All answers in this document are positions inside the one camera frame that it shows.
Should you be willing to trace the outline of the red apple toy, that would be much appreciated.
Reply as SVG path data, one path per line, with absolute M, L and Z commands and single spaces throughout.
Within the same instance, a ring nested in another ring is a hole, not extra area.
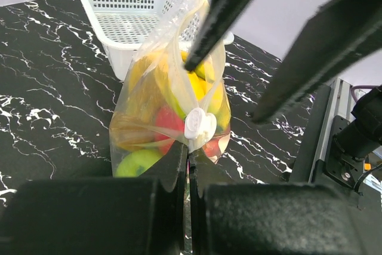
M 179 132 L 184 132 L 184 121 L 168 105 L 165 105 L 156 114 L 155 126 L 165 129 L 163 133 L 155 134 L 155 141 L 159 142 L 158 149 L 165 155 L 175 141 L 173 136 L 177 137 Z

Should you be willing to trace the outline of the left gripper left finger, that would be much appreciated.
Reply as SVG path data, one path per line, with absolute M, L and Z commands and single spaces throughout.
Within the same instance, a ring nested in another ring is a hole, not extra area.
M 1 218 L 2 254 L 179 254 L 187 147 L 139 177 L 22 185 Z

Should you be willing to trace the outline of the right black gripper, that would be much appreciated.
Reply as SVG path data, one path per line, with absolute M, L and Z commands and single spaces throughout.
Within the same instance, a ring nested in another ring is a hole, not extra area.
M 303 27 L 252 113 L 268 123 L 381 49 L 381 0 L 331 0 Z

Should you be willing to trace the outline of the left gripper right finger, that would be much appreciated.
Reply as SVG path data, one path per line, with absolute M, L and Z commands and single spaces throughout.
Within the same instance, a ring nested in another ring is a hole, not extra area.
M 380 254 L 381 199 L 326 181 L 235 183 L 189 155 L 195 254 Z

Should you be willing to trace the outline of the white plastic basket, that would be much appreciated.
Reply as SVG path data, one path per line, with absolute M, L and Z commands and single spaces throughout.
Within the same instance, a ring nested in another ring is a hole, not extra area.
M 115 76 L 123 81 L 131 59 L 158 23 L 183 0 L 81 0 Z

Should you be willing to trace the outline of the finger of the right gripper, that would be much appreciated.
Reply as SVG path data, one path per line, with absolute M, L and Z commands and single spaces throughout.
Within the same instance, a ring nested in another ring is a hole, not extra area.
M 193 72 L 215 48 L 251 0 L 211 0 L 210 8 L 190 49 L 185 69 Z

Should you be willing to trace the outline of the clear dotted zip top bag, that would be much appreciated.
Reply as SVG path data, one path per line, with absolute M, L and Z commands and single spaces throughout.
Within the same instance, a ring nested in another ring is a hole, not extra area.
M 129 72 L 134 63 L 152 51 L 164 50 L 168 53 L 171 62 L 168 65 L 170 87 L 186 113 L 185 119 L 182 119 L 184 132 L 179 132 L 177 137 L 173 136 L 174 143 L 185 144 L 191 151 L 200 149 L 213 161 L 218 160 L 227 147 L 230 125 L 224 131 L 217 131 L 215 115 L 207 112 L 214 91 L 219 82 L 223 81 L 226 64 L 224 44 L 219 42 L 202 61 L 212 64 L 214 81 L 212 89 L 201 101 L 190 94 L 192 87 L 187 77 L 189 71 L 184 68 L 209 7 L 208 0 L 183 0 L 168 12 L 167 18 L 159 22 L 134 55 L 109 125 L 113 175 L 117 166 L 130 153 L 141 149 L 159 151 L 155 134 L 163 133 L 165 129 L 155 126 L 155 118 L 158 110 L 168 103 L 156 89 L 151 77 L 140 79 L 132 91 L 128 89 Z

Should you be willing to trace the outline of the yellow banana bunch toy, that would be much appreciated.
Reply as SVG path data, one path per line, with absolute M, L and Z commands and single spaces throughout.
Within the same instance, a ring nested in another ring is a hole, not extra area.
M 180 107 L 170 87 L 170 79 L 168 77 L 168 65 L 170 63 L 168 53 L 164 50 L 149 52 L 134 63 L 129 72 L 128 89 L 132 91 L 142 78 L 153 78 L 156 89 L 159 90 L 168 105 L 174 109 L 181 119 L 185 119 L 186 113 Z M 192 87 L 190 94 L 195 96 L 197 101 L 201 101 L 212 89 L 214 81 L 212 64 L 209 61 L 202 62 L 194 72 L 188 72 L 187 77 Z M 207 112 L 215 115 L 218 126 L 217 131 L 228 129 L 231 111 L 223 81 L 219 82 L 218 87 L 214 91 L 211 101 L 208 103 Z

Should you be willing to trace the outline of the green apple toy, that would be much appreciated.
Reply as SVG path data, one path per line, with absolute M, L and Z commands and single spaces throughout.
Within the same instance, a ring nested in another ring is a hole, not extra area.
M 127 155 L 117 166 L 115 177 L 138 177 L 162 158 L 156 149 L 141 149 Z

